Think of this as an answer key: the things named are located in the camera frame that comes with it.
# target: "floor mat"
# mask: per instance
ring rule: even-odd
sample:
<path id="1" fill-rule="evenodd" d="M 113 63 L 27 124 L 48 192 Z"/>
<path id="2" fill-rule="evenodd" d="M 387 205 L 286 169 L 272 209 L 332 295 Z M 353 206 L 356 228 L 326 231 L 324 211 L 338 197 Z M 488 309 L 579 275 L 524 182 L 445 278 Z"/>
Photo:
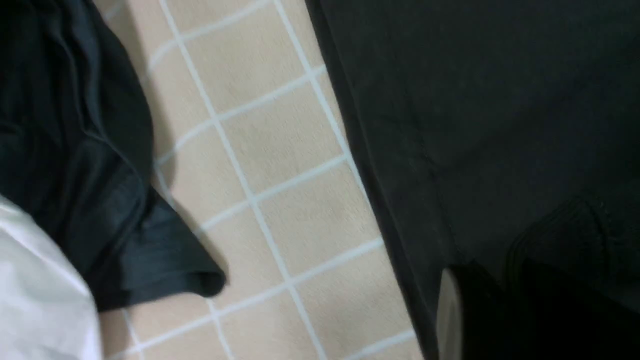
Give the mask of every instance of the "floor mat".
<path id="1" fill-rule="evenodd" d="M 156 187 L 221 295 L 101 314 L 108 359 L 420 355 L 304 0 L 98 0 L 154 116 Z"/>

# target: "black clothing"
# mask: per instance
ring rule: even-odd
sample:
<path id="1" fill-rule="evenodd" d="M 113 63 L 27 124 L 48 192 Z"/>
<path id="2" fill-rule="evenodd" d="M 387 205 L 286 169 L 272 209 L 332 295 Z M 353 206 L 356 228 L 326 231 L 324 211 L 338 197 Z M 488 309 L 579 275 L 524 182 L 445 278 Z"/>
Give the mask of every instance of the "black clothing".
<path id="1" fill-rule="evenodd" d="M 0 12 L 0 193 L 88 283 L 98 310 L 225 276 L 150 187 L 151 115 L 90 0 L 7 0 Z"/>

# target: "beige mat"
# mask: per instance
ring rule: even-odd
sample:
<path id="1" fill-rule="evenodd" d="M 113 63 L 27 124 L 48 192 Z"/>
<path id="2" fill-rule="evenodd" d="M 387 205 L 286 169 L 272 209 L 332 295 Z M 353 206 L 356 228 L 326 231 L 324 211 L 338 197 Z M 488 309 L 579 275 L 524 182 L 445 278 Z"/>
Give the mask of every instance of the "beige mat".
<path id="1" fill-rule="evenodd" d="M 103 314 L 107 357 L 422 359 L 304 0 L 97 2 L 154 116 L 156 186 L 228 274 Z"/>

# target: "white object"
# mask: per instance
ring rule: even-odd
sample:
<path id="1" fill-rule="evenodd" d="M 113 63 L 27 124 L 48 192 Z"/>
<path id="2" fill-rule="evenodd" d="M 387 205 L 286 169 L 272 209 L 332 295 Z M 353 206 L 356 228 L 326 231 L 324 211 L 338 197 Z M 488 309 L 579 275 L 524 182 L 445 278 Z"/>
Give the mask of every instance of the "white object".
<path id="1" fill-rule="evenodd" d="M 102 359 L 86 283 L 31 217 L 1 195 L 0 357 Z"/>

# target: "grid pattern mat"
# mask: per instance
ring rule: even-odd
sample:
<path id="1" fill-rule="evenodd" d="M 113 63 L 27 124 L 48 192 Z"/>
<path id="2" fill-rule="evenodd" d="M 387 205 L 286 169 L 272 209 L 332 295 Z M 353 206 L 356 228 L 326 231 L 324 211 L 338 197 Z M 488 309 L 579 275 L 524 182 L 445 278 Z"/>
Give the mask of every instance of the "grid pattern mat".
<path id="1" fill-rule="evenodd" d="M 304 0 L 96 0 L 154 186 L 228 283 L 100 316 L 107 359 L 420 360 Z"/>

